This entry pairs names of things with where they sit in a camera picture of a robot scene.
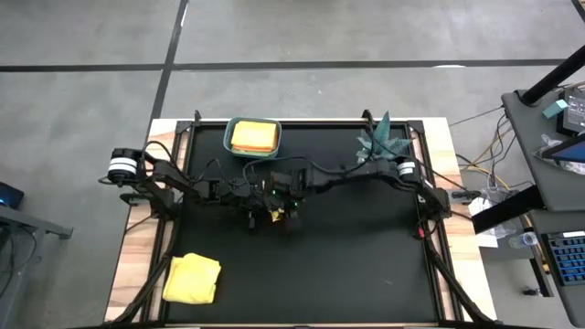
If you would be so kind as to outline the white paper sheets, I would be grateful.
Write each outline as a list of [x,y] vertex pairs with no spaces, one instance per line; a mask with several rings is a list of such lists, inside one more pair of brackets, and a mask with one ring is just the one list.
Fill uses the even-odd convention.
[[476,242],[479,247],[488,249],[498,248],[498,237],[494,229],[494,221],[490,219],[493,214],[494,203],[485,197],[475,198],[468,206],[469,214],[473,220]]

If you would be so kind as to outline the black device with blue light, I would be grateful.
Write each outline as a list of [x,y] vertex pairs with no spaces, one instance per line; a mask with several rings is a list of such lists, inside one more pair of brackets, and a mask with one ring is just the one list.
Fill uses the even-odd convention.
[[23,191],[0,182],[0,206],[19,209],[24,196]]

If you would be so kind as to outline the teal plastic bin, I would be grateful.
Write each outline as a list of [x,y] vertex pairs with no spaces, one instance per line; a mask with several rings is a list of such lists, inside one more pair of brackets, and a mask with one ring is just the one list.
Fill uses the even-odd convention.
[[282,125],[275,120],[272,119],[262,119],[262,118],[247,118],[247,117],[234,117],[232,119],[230,119],[227,123],[226,129],[225,129],[225,133],[224,133],[224,137],[223,137],[223,145],[224,148],[226,150],[228,150],[229,152],[231,152],[234,155],[234,152],[231,150],[231,137],[233,134],[233,130],[235,127],[235,124],[240,122],[240,121],[250,121],[250,122],[273,122],[276,123],[278,126],[278,139],[277,139],[277,143],[276,143],[276,148],[275,150],[272,152],[272,156],[270,158],[254,158],[254,159],[271,159],[271,158],[275,158],[276,155],[279,152],[279,147],[280,147],[280,142],[281,142],[281,137],[282,137]]

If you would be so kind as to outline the small teal box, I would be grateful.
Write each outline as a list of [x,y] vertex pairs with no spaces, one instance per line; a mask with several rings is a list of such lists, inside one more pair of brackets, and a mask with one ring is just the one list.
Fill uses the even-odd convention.
[[568,107],[568,104],[564,100],[557,100],[542,111],[542,114],[545,118],[551,119],[565,111]]

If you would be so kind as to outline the black electronic device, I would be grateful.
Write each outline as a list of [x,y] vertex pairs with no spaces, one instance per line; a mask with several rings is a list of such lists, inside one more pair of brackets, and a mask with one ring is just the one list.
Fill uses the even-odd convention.
[[557,115],[556,131],[567,136],[585,133],[585,90],[564,90],[559,94],[559,99],[568,107]]

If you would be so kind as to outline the dark grey side desk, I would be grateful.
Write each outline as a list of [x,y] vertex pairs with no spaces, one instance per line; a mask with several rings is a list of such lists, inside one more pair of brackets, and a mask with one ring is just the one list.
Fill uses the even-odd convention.
[[566,139],[557,133],[556,121],[542,114],[557,99],[558,94],[550,92],[535,106],[526,106],[518,92],[502,95],[505,114],[535,184],[492,207],[494,226],[528,214],[539,239],[546,234],[585,230],[585,175],[557,168],[533,155],[543,145],[543,134]]

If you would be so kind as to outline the tablet with blue screen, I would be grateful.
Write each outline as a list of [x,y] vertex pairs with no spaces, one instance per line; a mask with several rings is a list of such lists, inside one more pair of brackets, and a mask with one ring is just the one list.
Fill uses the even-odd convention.
[[585,164],[585,134],[552,146],[543,151],[541,156],[545,159]]

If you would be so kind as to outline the grey metal stand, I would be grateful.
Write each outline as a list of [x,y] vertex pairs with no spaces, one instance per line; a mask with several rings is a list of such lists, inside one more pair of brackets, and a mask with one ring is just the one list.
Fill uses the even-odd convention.
[[10,329],[15,321],[44,237],[69,239],[72,232],[73,228],[0,206],[0,329]]

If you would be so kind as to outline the artificial green snake plant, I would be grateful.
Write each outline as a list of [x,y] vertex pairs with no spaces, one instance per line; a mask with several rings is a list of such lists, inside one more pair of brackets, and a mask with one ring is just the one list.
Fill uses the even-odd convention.
[[366,128],[360,131],[357,140],[362,149],[356,152],[357,162],[386,159],[397,161],[408,157],[410,140],[390,136],[390,118],[386,112],[379,122],[375,122],[370,110],[363,110],[362,118],[367,120]]

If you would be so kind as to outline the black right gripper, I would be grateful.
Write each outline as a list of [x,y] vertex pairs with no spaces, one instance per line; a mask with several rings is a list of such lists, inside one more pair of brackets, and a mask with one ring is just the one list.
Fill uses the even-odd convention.
[[[310,168],[270,171],[267,178],[267,208],[298,207],[314,194],[313,173]],[[284,224],[287,230],[300,230],[303,226],[297,211],[287,212]]]

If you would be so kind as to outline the clear plastic water bottle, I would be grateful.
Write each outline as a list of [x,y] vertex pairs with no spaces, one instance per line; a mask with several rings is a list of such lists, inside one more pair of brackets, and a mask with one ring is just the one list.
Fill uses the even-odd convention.
[[534,231],[527,231],[510,238],[508,244],[513,249],[531,248],[538,244],[538,237]]

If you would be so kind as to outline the black round pole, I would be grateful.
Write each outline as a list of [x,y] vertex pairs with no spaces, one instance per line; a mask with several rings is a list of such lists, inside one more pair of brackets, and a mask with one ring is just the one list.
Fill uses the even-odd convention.
[[548,73],[529,90],[520,96],[520,100],[527,106],[538,102],[542,97],[554,90],[562,81],[577,72],[585,65],[585,45]]

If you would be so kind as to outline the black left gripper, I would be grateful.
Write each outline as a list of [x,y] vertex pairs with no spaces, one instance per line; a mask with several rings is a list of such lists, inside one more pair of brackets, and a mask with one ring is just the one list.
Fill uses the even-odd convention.
[[260,187],[247,183],[243,178],[228,181],[227,190],[223,193],[223,202],[226,205],[241,207],[249,210],[248,228],[256,227],[256,219],[252,211],[261,210],[261,223],[271,224],[271,211],[265,209],[264,194]]

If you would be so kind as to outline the yellow microfiber towel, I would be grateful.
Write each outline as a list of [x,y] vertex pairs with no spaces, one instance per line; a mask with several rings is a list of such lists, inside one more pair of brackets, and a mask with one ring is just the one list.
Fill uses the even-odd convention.
[[163,299],[194,305],[213,303],[220,271],[221,265],[217,260],[196,253],[173,257]]
[[245,144],[266,147],[273,145],[276,148],[278,126],[273,122],[240,121],[235,124],[231,137],[231,145]]

